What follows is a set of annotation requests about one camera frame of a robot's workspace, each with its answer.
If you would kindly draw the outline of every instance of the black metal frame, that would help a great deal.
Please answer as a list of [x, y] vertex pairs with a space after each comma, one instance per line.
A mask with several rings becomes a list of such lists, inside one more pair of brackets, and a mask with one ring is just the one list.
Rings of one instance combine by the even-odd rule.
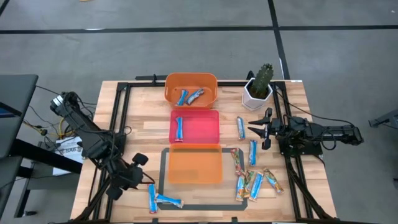
[[[253, 77], [253, 74], [252, 74], [252, 72], [249, 72], [247, 79], [250, 79], [251, 77]], [[140, 80], [148, 80], [148, 78], [150, 78], [150, 77], [140, 77]], [[245, 80], [245, 81], [218, 81], [218, 86], [244, 86], [244, 85], [246, 85], [247, 82], [248, 82], [247, 80]], [[149, 86], [165, 86], [165, 82], [158, 81], [156, 75], [154, 75], [152, 77], [151, 82], [137, 82], [137, 83], [120, 82], [120, 83], [118, 83], [114, 106], [113, 106], [112, 117], [111, 117], [111, 124], [109, 126], [110, 129], [115, 128], [118, 107], [120, 104], [120, 99], [121, 99], [123, 90], [125, 91], [125, 96], [124, 96], [124, 101], [123, 101], [121, 117], [120, 117], [121, 122], [120, 122], [119, 132], [123, 131], [123, 127], [126, 125], [126, 115], [127, 115], [128, 105], [129, 105], [129, 97], [131, 94], [131, 89], [133, 87], [137, 88], [137, 87], [149, 87]], [[282, 92], [285, 113], [287, 115], [291, 116], [292, 113], [291, 113], [290, 106], [289, 106], [289, 99], [287, 97], [285, 82], [272, 82], [271, 87], [274, 89], [273, 97], [274, 97], [275, 111], [276, 111], [277, 117], [280, 119], [283, 119], [282, 112], [280, 110], [279, 96], [277, 94], [278, 90], [280, 90]], [[307, 184], [305, 181], [305, 175], [304, 175], [304, 169], [303, 169], [301, 157], [300, 156], [294, 157], [296, 160], [298, 174], [293, 169], [290, 156], [284, 155], [284, 158], [285, 158], [285, 164], [286, 164], [287, 173], [288, 173], [288, 177], [289, 177], [289, 188], [290, 188], [290, 193], [292, 196], [292, 203], [293, 203], [293, 209], [294, 209], [294, 215], [295, 215], [296, 222], [356, 223], [356, 222], [339, 221], [339, 219], [334, 219], [331, 216], [327, 215], [323, 211], [321, 206], [319, 206], [319, 204], [317, 204], [315, 199], [311, 196], [310, 192], [307, 190]], [[100, 178], [100, 182], [99, 182], [99, 186], [98, 186], [99, 189], [103, 186], [105, 177], [106, 177], [106, 171], [102, 170], [101, 178]], [[304, 196], [304, 204], [305, 204], [305, 210], [306, 210], [306, 214], [307, 214], [306, 218], [301, 217], [299, 200], [298, 200], [297, 191], [295, 188], [296, 185], [300, 189], [300, 191], [303, 193], [303, 196]], [[99, 200], [99, 203], [97, 204], [97, 206], [95, 208], [95, 212], [93, 215], [93, 221], [99, 220], [100, 205], [101, 205], [101, 199]], [[106, 204], [106, 213], [105, 213], [105, 218], [104, 218], [105, 220], [110, 221], [111, 213], [112, 213], [112, 206], [113, 206], [113, 201], [110, 198], [108, 198], [108, 201]], [[312, 213], [313, 210], [312, 209], [314, 209], [314, 211], [317, 213], [317, 215], [321, 219], [313, 218], [313, 213]]]

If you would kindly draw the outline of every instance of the candy bar wrapper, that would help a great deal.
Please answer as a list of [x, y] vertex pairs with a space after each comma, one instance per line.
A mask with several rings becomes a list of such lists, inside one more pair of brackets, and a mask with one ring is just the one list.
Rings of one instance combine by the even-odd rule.
[[175, 141], [182, 142], [182, 117], [177, 117], [175, 120], [177, 121], [177, 133], [175, 135]]
[[174, 199], [169, 198], [160, 194], [156, 195], [156, 202], [157, 203], [172, 203], [173, 205], [177, 206], [178, 208], [182, 208], [184, 206], [184, 201], [181, 199]]
[[250, 196], [250, 181], [253, 179], [254, 171], [247, 171], [244, 178], [244, 192], [243, 197], [248, 198]]
[[155, 214], [157, 213], [157, 204], [155, 201], [156, 189], [154, 184], [148, 185], [148, 192], [149, 192], [149, 213]]
[[242, 175], [243, 170], [241, 167], [241, 160], [239, 158], [239, 149], [231, 149], [232, 158], [234, 159], [235, 163], [235, 172], [237, 175]]
[[276, 180], [275, 176], [272, 174], [271, 171], [269, 171], [268, 168], [264, 169], [264, 175], [267, 178], [268, 182], [271, 184], [271, 186], [276, 190], [278, 194], [284, 193], [284, 190], [282, 187], [279, 185], [278, 181]]
[[243, 174], [238, 177], [238, 184], [236, 185], [236, 200], [243, 201], [243, 186], [244, 185], [244, 176]]
[[252, 201], [257, 200], [257, 196], [259, 195], [259, 191], [261, 188], [262, 184], [262, 179], [263, 179], [263, 174], [260, 172], [257, 172], [256, 179], [254, 180], [253, 187], [251, 189], [250, 197], [249, 199]]
[[257, 141], [250, 140], [250, 153], [249, 153], [249, 164], [250, 166], [256, 165], [256, 153], [257, 153]]
[[241, 117], [236, 117], [236, 122], [238, 123], [238, 139], [243, 140], [246, 138], [246, 135], [244, 134], [244, 126], [243, 126], [243, 119]]
[[192, 102], [193, 102], [196, 98], [198, 98], [200, 95], [204, 94], [204, 92], [205, 92], [205, 91], [204, 91], [203, 89], [199, 89], [199, 90], [193, 92], [193, 93], [188, 97], [188, 99], [186, 100], [186, 103], [187, 103], [188, 105], [191, 105]]
[[187, 90], [181, 90], [181, 97], [180, 99], [177, 101], [177, 106], [182, 106], [184, 104], [185, 101], [185, 97], [188, 95], [188, 91]]

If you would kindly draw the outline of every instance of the potted cactus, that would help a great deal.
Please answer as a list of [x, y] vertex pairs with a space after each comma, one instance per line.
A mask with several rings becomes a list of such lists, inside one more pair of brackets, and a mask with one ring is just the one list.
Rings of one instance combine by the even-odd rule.
[[255, 78], [251, 78], [244, 86], [242, 104], [248, 110], [256, 110], [263, 107], [272, 94], [269, 85], [274, 76], [274, 69], [271, 64], [263, 65]]

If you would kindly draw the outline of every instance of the blue wrapper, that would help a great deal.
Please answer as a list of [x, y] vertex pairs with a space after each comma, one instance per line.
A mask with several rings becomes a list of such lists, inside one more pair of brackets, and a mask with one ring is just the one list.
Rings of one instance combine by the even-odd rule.
[[157, 204], [155, 201], [156, 189], [154, 184], [148, 185], [148, 192], [149, 192], [149, 213], [155, 214], [157, 213]]
[[238, 184], [236, 184], [236, 200], [243, 201], [244, 194], [244, 176], [240, 175], [238, 177]]
[[256, 179], [254, 180], [254, 183], [253, 183], [253, 188], [251, 189], [251, 193], [250, 193], [250, 197], [249, 197], [250, 200], [252, 200], [252, 201], [257, 200], [257, 196], [259, 195], [262, 180], [263, 180], [263, 174], [260, 172], [257, 172]]
[[238, 122], [238, 139], [243, 140], [246, 138], [246, 135], [244, 134], [244, 126], [243, 126], [243, 119], [241, 117], [236, 117], [236, 122]]
[[177, 133], [175, 135], [175, 141], [182, 142], [182, 117], [177, 117], [175, 120], [177, 121]]
[[200, 95], [204, 94], [204, 92], [205, 92], [205, 91], [204, 91], [203, 89], [199, 89], [199, 90], [193, 92], [193, 93], [188, 97], [188, 99], [186, 100], [186, 103], [187, 103], [188, 105], [191, 105], [191, 103], [192, 103], [196, 98], [198, 98]]
[[256, 153], [257, 153], [257, 141], [250, 140], [250, 153], [249, 153], [249, 164], [250, 166], [256, 165]]
[[181, 199], [174, 199], [169, 198], [160, 194], [156, 196], [157, 203], [172, 203], [173, 205], [177, 206], [178, 208], [182, 208], [184, 206], [184, 201]]
[[185, 97], [188, 95], [188, 91], [187, 90], [181, 90], [181, 97], [180, 99], [177, 101], [177, 106], [182, 106], [184, 104], [185, 101]]

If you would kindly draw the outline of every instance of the cactus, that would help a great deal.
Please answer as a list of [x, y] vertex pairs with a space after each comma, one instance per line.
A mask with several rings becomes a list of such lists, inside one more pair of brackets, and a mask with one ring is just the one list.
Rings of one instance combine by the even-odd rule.
[[251, 97], [257, 99], [265, 99], [268, 94], [268, 83], [274, 76], [274, 70], [272, 65], [267, 63], [261, 67], [253, 81], [253, 84], [249, 88]]

